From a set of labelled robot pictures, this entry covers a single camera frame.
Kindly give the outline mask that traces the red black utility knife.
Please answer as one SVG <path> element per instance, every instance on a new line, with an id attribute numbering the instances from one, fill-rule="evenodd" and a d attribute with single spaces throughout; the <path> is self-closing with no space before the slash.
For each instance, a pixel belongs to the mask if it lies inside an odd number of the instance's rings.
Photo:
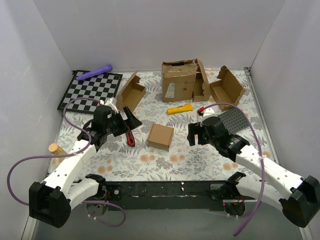
<path id="1" fill-rule="evenodd" d="M 135 138 L 130 129 L 126 132 L 126 142 L 130 147 L 135 147 Z"/>

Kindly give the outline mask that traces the small cardboard box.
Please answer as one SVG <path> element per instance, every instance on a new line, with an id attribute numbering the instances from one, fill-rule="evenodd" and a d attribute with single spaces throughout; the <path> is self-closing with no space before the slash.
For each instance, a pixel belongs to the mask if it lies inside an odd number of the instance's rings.
<path id="1" fill-rule="evenodd" d="M 169 151 L 174 128 L 154 123 L 150 129 L 147 145 L 164 151 Z"/>

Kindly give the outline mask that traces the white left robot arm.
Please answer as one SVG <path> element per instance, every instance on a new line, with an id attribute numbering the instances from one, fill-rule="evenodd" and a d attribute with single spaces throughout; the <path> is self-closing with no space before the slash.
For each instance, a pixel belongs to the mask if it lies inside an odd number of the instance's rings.
<path id="1" fill-rule="evenodd" d="M 80 183 L 73 184 L 80 170 L 89 163 L 107 141 L 126 134 L 142 125 L 130 109 L 124 107 L 126 119 L 107 105 L 96 107 L 93 118 L 82 128 L 71 150 L 60 165 L 42 182 L 29 188 L 29 215 L 56 228 L 62 227 L 71 211 L 87 199 L 105 200 L 112 190 L 101 175 L 88 174 Z"/>

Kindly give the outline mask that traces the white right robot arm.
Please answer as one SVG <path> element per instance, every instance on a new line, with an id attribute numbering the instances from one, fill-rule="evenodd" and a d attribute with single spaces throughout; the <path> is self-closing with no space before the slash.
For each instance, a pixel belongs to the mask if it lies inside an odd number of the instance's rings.
<path id="1" fill-rule="evenodd" d="M 313 176 L 302 177 L 267 157 L 263 157 L 246 139 L 229 134 L 223 122 L 211 116 L 202 122 L 188 125 L 190 146 L 211 145 L 220 155 L 246 167 L 261 177 L 258 201 L 278 203 L 284 216 L 294 225 L 305 228 L 320 210 L 320 182 Z"/>

